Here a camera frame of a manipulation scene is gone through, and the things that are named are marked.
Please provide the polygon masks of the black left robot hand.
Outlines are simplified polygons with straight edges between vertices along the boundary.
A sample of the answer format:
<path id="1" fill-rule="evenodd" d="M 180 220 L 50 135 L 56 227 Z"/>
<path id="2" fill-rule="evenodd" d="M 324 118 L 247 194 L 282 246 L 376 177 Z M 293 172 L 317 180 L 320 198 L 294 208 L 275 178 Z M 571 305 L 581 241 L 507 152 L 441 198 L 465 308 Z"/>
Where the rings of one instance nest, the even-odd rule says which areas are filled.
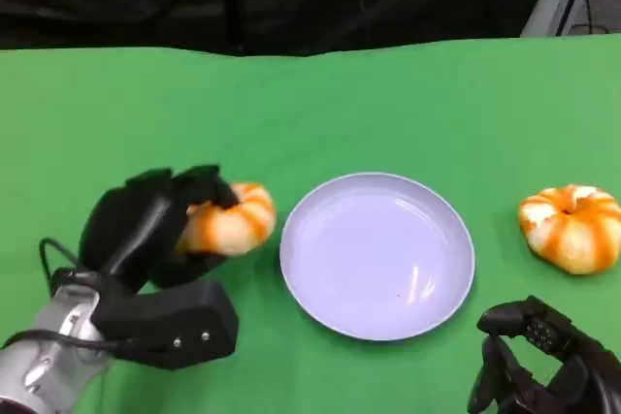
<path id="1" fill-rule="evenodd" d="M 82 230 L 78 259 L 89 271 L 114 278 L 133 292 L 147 282 L 169 288 L 200 278 L 226 257 L 213 246 L 182 246 L 188 209 L 239 202 L 217 165 L 178 174 L 157 168 L 128 178 L 96 203 Z"/>

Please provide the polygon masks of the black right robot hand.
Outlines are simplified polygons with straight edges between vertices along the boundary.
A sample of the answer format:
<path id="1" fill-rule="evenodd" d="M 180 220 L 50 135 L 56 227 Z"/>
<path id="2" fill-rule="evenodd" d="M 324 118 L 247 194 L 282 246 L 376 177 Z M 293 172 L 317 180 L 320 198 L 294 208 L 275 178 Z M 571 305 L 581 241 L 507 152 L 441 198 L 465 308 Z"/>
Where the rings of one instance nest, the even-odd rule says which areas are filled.
<path id="1" fill-rule="evenodd" d="M 470 413 L 495 404 L 499 413 L 620 414 L 620 360 L 552 306 L 534 296 L 500 303 L 477 328 L 486 337 Z M 561 363 L 549 383 L 541 384 L 510 350 L 506 339 L 519 336 Z"/>

